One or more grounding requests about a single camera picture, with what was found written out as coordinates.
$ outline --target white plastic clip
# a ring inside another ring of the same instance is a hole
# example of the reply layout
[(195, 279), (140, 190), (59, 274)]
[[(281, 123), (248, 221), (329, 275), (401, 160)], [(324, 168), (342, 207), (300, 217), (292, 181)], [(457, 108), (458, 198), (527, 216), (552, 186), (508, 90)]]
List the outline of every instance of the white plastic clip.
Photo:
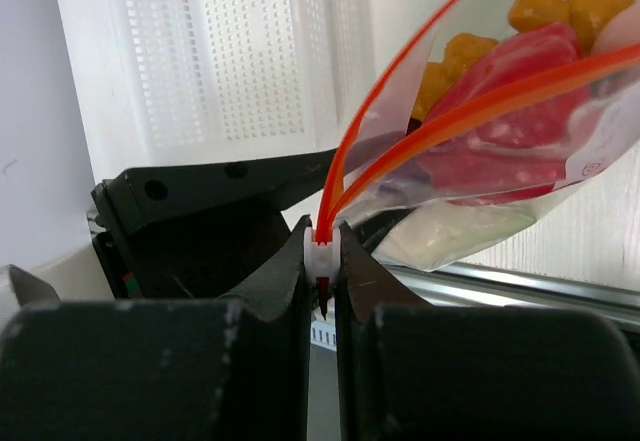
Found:
[(315, 242), (316, 231), (308, 227), (304, 232), (304, 269), (307, 281), (315, 286), (321, 279), (335, 284), (340, 273), (340, 229), (333, 228), (333, 238), (327, 244)]

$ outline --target transparent plastic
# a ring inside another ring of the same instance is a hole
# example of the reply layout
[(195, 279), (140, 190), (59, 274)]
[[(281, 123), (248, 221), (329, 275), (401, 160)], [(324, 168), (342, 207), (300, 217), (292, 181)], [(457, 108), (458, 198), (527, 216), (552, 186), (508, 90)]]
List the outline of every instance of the transparent plastic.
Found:
[[(414, 207), (378, 254), (435, 268), (532, 224), (567, 194), (557, 190), (604, 171), (640, 138), (640, 39), (589, 55), (564, 23), (516, 35), (513, 4), (449, 0), (398, 54), (339, 148), (318, 239), (337, 217)], [(407, 135), (427, 62), (460, 33), (500, 44)], [(368, 157), (355, 156), (372, 140)]]

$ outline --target red food item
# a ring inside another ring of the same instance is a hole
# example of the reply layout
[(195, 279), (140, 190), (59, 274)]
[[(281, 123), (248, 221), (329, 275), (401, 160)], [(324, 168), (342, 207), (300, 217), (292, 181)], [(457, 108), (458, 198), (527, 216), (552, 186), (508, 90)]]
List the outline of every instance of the red food item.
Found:
[[(424, 122), (495, 88), (581, 58), (580, 42), (569, 25), (552, 23), (517, 34), (463, 75)], [(501, 204), (542, 196), (565, 177), (566, 159), (579, 147), (566, 148), (572, 144), (569, 118), (589, 98), (585, 86), (505, 114), (422, 153), (417, 162), (435, 189), (465, 198), (452, 201), (456, 204)]]

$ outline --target screw hole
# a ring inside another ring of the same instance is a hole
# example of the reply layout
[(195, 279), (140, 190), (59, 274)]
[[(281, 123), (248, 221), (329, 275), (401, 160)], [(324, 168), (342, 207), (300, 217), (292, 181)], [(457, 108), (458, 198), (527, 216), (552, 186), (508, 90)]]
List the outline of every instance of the screw hole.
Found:
[(156, 201), (162, 201), (169, 195), (169, 190), (167, 189), (167, 187), (163, 183), (155, 179), (152, 179), (151, 181), (147, 181), (145, 183), (144, 192), (147, 193), (147, 196)]
[(246, 163), (229, 163), (224, 167), (224, 172), (230, 179), (242, 179), (249, 174), (249, 168)]

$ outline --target white plastic tab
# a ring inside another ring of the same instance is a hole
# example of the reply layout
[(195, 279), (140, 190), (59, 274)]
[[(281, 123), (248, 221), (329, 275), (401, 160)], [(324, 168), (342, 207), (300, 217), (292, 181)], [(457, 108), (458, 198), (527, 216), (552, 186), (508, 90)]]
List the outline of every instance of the white plastic tab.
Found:
[(307, 281), (315, 286), (319, 279), (327, 278), (333, 285), (340, 272), (340, 229), (333, 228), (333, 237), (328, 243), (316, 243), (315, 229), (304, 232), (304, 268)]
[(335, 323), (313, 321), (311, 323), (311, 344), (337, 351), (338, 340), (336, 338)]

